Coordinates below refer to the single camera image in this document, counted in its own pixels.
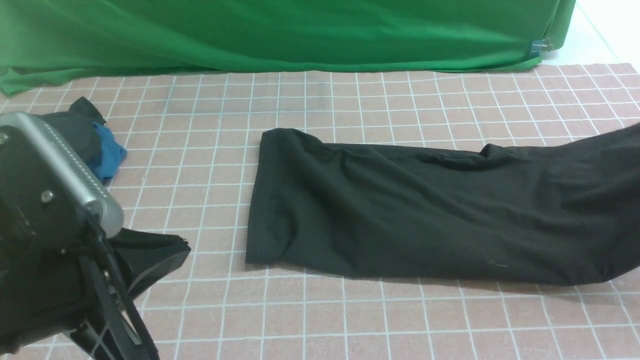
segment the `screw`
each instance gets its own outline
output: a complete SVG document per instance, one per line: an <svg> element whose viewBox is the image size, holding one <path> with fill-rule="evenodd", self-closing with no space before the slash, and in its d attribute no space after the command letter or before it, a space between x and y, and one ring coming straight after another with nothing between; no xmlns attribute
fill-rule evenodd
<svg viewBox="0 0 640 360"><path fill-rule="evenodd" d="M48 202L51 202L53 200L54 196L55 195L53 195L51 190L46 190L42 192L42 195L40 196L40 200L42 200L43 203L47 204Z"/></svg>

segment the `metal clip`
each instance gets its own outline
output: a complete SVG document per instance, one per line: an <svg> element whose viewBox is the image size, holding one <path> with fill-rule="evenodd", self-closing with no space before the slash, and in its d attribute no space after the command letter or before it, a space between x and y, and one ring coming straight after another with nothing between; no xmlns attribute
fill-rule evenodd
<svg viewBox="0 0 640 360"><path fill-rule="evenodd" d="M531 42L531 48L529 49L529 56L537 57L540 53L553 51L554 45L551 44L550 38L544 38L542 40L535 40Z"/></svg>

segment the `green backdrop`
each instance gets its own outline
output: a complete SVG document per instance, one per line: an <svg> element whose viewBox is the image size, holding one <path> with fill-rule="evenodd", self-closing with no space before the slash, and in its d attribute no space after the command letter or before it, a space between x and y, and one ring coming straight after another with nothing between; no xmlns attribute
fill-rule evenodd
<svg viewBox="0 0 640 360"><path fill-rule="evenodd" d="M575 0L0 1L0 90L221 70L524 70Z"/></svg>

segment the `black garment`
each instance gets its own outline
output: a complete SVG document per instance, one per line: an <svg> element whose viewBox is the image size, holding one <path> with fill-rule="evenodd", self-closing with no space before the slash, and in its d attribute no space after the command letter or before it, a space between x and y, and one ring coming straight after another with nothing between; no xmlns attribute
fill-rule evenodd
<svg viewBox="0 0 640 360"><path fill-rule="evenodd" d="M246 262L575 285L640 266L640 125L480 153L262 135Z"/></svg>
<svg viewBox="0 0 640 360"><path fill-rule="evenodd" d="M40 115L46 123L57 130L84 161L100 159L100 136L93 123L104 125L104 118L86 98L76 100L69 111Z"/></svg>

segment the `blue cloth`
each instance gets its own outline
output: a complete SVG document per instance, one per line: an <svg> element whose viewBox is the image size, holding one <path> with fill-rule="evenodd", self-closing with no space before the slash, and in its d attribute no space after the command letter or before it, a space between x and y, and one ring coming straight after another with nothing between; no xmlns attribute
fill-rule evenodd
<svg viewBox="0 0 640 360"><path fill-rule="evenodd" d="M94 122L93 128L100 136L102 154L99 158L88 161L87 165L98 180L102 182L109 181L116 175L118 167L127 157L127 149L116 142L113 133L108 127Z"/></svg>

